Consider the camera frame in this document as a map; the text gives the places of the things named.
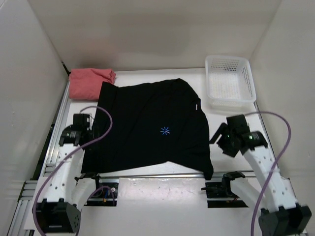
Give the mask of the pink t shirt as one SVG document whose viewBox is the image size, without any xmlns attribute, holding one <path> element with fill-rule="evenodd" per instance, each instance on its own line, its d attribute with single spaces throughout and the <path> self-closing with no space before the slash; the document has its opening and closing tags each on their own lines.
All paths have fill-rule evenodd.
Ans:
<svg viewBox="0 0 315 236">
<path fill-rule="evenodd" d="M 98 100 L 102 83 L 114 84 L 113 69 L 77 68 L 69 75 L 69 98 L 74 100 Z"/>
</svg>

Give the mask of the black t shirt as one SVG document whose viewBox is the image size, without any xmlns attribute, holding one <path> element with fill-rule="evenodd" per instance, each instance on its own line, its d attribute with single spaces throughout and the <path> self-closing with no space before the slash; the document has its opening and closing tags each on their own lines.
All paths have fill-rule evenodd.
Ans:
<svg viewBox="0 0 315 236">
<path fill-rule="evenodd" d="M 209 125 L 201 100 L 182 79 L 128 87 L 103 83 L 93 129 L 103 139 L 85 150 L 83 173 L 172 162 L 211 179 Z"/>
</svg>

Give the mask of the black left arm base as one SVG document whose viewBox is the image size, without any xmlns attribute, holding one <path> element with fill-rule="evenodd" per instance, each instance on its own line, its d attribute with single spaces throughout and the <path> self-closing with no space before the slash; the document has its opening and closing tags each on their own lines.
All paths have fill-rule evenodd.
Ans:
<svg viewBox="0 0 315 236">
<path fill-rule="evenodd" d="M 119 193 L 119 179 L 98 176 L 95 182 L 97 191 L 90 196 L 85 206 L 116 207 Z"/>
</svg>

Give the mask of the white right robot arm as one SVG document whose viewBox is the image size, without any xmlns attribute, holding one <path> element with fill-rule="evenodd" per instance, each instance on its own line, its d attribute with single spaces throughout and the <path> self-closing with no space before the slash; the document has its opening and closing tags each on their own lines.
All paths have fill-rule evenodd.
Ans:
<svg viewBox="0 0 315 236">
<path fill-rule="evenodd" d="M 235 157 L 241 153 L 251 166 L 261 190 L 255 189 L 241 172 L 225 173 L 221 181 L 221 191 L 229 197 L 241 199 L 253 210 L 250 234 L 254 235 L 258 222 L 264 236 L 291 236 L 301 234 L 312 212 L 302 206 L 292 194 L 281 176 L 278 161 L 291 140 L 288 121 L 276 115 L 287 126 L 288 136 L 282 151 L 276 158 L 268 148 L 268 142 L 260 131 L 251 131 L 245 115 L 227 117 L 212 136 L 210 143 L 217 144 L 223 154 Z"/>
</svg>

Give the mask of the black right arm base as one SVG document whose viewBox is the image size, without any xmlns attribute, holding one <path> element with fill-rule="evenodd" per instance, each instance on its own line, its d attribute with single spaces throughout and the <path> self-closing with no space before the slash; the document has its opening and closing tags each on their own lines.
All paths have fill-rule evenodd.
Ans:
<svg viewBox="0 0 315 236">
<path fill-rule="evenodd" d="M 231 182 L 245 178 L 242 172 L 234 171 L 223 174 L 221 181 L 206 182 L 201 191 L 206 193 L 207 208 L 247 208 L 248 206 L 231 191 Z"/>
</svg>

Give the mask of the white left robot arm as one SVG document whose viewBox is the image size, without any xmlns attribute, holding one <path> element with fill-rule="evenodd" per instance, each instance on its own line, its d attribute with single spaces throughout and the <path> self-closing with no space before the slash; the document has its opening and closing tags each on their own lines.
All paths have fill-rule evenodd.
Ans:
<svg viewBox="0 0 315 236">
<path fill-rule="evenodd" d="M 88 114 L 74 114 L 72 125 L 66 127 L 59 139 L 55 170 L 42 185 L 33 205 L 33 219 L 40 235 L 77 233 L 81 210 L 89 195 L 97 197 L 103 184 L 81 173 L 83 144 L 94 137 Z"/>
</svg>

